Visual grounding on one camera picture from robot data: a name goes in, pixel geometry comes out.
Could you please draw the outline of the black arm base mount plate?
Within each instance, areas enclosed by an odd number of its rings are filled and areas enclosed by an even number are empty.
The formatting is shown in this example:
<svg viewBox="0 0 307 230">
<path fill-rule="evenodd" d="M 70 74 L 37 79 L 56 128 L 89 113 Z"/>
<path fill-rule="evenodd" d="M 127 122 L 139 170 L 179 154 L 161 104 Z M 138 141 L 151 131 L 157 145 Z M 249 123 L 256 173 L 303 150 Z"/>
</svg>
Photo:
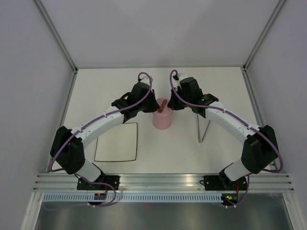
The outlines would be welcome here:
<svg viewBox="0 0 307 230">
<path fill-rule="evenodd" d="M 80 191 L 112 191 L 118 190 L 120 184 L 119 175 L 104 175 L 100 176 L 96 181 L 90 182 L 84 178 L 79 178 L 77 183 L 77 190 Z"/>
</svg>

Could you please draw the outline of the pink lid with brown strap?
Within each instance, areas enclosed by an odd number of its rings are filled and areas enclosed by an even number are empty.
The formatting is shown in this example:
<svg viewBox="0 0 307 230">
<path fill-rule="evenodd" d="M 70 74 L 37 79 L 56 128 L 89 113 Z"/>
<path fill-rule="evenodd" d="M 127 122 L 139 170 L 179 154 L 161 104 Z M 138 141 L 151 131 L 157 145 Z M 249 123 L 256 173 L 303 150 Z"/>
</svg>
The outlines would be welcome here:
<svg viewBox="0 0 307 230">
<path fill-rule="evenodd" d="M 166 98 L 159 98 L 157 99 L 159 108 L 157 111 L 153 112 L 153 116 L 158 117 L 158 118 L 167 118 L 172 115 L 173 110 L 169 108 L 168 102 L 169 100 Z"/>
</svg>

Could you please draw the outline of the steel food tongs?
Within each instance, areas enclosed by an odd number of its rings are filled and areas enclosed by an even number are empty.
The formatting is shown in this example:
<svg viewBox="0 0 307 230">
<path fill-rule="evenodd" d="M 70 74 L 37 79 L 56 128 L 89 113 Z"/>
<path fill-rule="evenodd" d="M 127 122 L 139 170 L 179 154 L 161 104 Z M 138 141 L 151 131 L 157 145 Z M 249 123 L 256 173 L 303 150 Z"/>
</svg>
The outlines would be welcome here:
<svg viewBox="0 0 307 230">
<path fill-rule="evenodd" d="M 207 118 L 203 118 L 200 115 L 197 115 L 197 134 L 198 134 L 198 143 L 202 143 L 207 135 L 209 125 L 211 121 Z"/>
</svg>

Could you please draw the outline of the pink cylindrical lunch box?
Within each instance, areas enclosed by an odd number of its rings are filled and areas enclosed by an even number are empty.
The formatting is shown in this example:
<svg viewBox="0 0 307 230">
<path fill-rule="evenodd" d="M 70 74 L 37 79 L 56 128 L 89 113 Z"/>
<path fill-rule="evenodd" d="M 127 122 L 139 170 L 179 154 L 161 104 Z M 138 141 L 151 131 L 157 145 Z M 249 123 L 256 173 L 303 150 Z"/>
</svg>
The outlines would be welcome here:
<svg viewBox="0 0 307 230">
<path fill-rule="evenodd" d="M 163 104 L 163 101 L 165 100 L 166 103 L 162 112 L 161 113 L 158 111 L 153 112 L 153 126 L 159 130 L 166 130 L 172 124 L 173 110 L 167 107 L 169 100 L 166 98 L 159 98 L 157 99 L 157 102 L 159 106 L 161 106 Z"/>
</svg>

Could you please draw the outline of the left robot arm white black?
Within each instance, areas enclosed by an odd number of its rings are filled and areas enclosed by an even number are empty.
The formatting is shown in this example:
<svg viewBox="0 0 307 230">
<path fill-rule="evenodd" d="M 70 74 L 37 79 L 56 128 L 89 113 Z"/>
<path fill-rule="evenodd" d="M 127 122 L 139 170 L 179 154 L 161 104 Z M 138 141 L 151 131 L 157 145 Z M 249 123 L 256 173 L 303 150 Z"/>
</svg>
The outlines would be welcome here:
<svg viewBox="0 0 307 230">
<path fill-rule="evenodd" d="M 153 113 L 158 108 L 152 83 L 141 80 L 130 92 L 115 100 L 101 116 L 72 129 L 60 127 L 50 150 L 50 172 L 55 172 L 53 165 L 57 163 L 59 171 L 78 176 L 95 190 L 101 189 L 105 184 L 105 174 L 85 158 L 85 148 L 108 130 L 136 117 L 138 112 Z"/>
</svg>

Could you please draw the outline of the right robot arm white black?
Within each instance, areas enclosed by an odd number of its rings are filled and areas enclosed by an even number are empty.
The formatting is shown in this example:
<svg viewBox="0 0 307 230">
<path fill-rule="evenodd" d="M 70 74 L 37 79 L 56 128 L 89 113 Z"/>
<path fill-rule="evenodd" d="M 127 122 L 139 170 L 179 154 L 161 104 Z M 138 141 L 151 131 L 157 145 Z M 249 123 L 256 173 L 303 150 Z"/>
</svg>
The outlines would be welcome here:
<svg viewBox="0 0 307 230">
<path fill-rule="evenodd" d="M 193 77 L 175 74 L 170 77 L 170 83 L 169 108 L 174 111 L 190 108 L 193 113 L 221 126 L 243 147 L 241 157 L 220 171 L 222 188 L 230 189 L 239 179 L 267 170 L 267 166 L 280 157 L 272 127 L 258 126 L 231 112 L 217 97 L 204 94 Z"/>
</svg>

